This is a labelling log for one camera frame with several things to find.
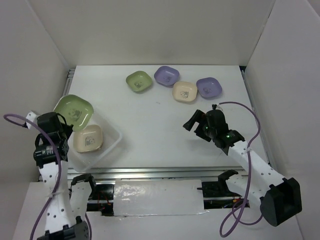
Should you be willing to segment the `cream plate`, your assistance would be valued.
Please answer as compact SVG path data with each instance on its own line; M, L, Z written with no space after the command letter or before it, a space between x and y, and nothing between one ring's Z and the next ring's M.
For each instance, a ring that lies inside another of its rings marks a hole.
M78 153L99 150L104 143L102 128L97 124L88 125L73 135L73 147Z
M172 96L178 102L191 103L198 93L197 86L192 82L177 81L172 88Z

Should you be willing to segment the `white plastic bin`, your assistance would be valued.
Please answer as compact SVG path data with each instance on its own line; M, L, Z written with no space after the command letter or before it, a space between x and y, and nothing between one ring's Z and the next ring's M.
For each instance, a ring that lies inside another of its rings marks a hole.
M95 166L97 163L105 160L107 156L121 142L123 134L114 126L109 119L100 112L96 111L88 122L89 125L99 125L103 132L103 145L99 150L79 153L73 146L73 132L68 140L68 163L71 168L77 172L85 172Z

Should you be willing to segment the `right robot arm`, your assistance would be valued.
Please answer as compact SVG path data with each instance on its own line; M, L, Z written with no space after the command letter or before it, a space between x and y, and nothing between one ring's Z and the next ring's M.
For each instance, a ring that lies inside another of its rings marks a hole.
M229 158L239 163L248 175L241 176L236 170L227 170L218 176L218 191L223 196L231 193L244 196L247 183L250 183L247 199L258 206L263 218L274 227L302 211L300 184L293 177L285 178L269 166L255 153L245 138L229 128L224 113L212 109L206 113L196 110L183 128L194 130L196 136L213 142Z

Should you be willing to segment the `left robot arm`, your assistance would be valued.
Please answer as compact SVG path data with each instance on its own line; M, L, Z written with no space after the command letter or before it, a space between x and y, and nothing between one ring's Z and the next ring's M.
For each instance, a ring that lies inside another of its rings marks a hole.
M48 112L36 119L39 134L35 139L33 158L48 191L46 203L40 211L30 238L45 216L41 240L90 240L92 227L87 216L87 203L97 197L99 187L91 174L74 177L68 183L68 139L72 126L59 113Z

